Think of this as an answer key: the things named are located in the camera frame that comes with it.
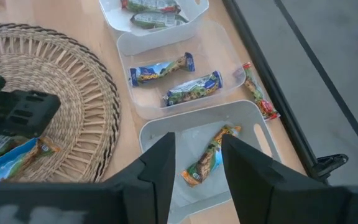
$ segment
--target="black metal frame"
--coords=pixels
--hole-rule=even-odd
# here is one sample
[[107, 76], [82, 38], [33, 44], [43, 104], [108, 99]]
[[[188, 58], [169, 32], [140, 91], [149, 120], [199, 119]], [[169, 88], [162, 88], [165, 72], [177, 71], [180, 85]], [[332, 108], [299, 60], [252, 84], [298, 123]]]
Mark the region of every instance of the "black metal frame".
[[308, 176], [326, 183], [325, 178], [321, 178], [318, 175], [317, 170], [314, 169], [318, 165], [318, 161], [313, 151], [310, 148], [308, 141], [306, 140], [303, 131], [298, 124], [284, 94], [278, 85], [277, 80], [271, 71], [269, 64], [266, 61], [255, 37], [253, 36], [248, 23], [245, 21], [239, 7], [233, 0], [223, 1], [226, 9], [229, 11], [229, 15], [248, 50], [249, 55], [258, 70], [260, 79], [262, 80], [268, 94], [278, 111], [281, 114], [281, 120], [285, 130], [298, 154], [303, 167], [305, 168]]

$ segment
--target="round woven mat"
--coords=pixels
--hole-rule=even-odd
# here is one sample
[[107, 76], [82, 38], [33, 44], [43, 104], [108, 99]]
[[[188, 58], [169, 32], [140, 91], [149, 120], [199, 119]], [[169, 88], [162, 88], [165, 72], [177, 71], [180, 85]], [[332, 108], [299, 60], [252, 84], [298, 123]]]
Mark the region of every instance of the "round woven mat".
[[0, 24], [0, 75], [4, 91], [44, 91], [62, 103], [44, 132], [62, 150], [17, 179], [99, 181], [118, 139], [121, 111], [116, 85], [97, 56], [54, 30]]

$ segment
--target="container handle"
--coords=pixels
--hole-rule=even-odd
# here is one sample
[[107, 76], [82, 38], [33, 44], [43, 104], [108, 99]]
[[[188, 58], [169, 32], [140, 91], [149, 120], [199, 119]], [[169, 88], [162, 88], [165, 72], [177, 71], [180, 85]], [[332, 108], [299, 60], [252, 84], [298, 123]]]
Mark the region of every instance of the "container handle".
[[269, 128], [267, 127], [267, 124], [265, 124], [265, 125], [258, 124], [258, 126], [262, 130], [264, 138], [266, 139], [267, 144], [270, 148], [270, 152], [272, 153], [271, 157], [278, 162], [282, 162], [280, 154], [278, 153], [276, 145], [274, 143], [274, 140], [272, 139], [272, 135], [269, 131]]
[[209, 1], [208, 0], [193, 0], [196, 3], [196, 7], [202, 7], [207, 10], [209, 8]]

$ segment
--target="red snack wrapper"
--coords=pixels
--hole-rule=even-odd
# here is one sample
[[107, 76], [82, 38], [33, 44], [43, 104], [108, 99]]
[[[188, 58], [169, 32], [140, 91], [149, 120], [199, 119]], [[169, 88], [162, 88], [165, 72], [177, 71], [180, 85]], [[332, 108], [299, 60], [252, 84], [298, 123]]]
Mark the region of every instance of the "red snack wrapper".
[[258, 84], [251, 70], [251, 66], [252, 65], [250, 62], [242, 66], [246, 73], [246, 81], [244, 85], [251, 91], [252, 95], [254, 96], [254, 102], [258, 106], [265, 121], [270, 121], [271, 119], [280, 117], [278, 111], [273, 107], [270, 102], [266, 100], [263, 90]]
[[121, 7], [128, 11], [139, 12], [174, 12], [181, 11], [175, 0], [121, 0]]

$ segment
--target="black device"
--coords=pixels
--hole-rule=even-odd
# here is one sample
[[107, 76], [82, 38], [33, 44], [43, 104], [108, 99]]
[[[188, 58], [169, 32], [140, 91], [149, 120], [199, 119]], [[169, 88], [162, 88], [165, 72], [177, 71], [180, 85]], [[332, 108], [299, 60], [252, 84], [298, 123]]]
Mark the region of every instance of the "black device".
[[358, 187], [331, 187], [223, 136], [226, 179], [241, 223], [358, 223]]
[[[358, 223], [358, 187], [324, 185], [230, 135], [222, 150], [241, 223]], [[0, 184], [0, 223], [48, 216], [76, 224], [166, 224], [174, 176], [175, 135], [168, 133], [100, 184]]]
[[0, 134], [39, 137], [60, 107], [57, 95], [41, 91], [2, 91], [0, 76]]
[[67, 224], [166, 224], [174, 176], [175, 135], [168, 133], [103, 183], [0, 184], [0, 222], [55, 216], [66, 217]]

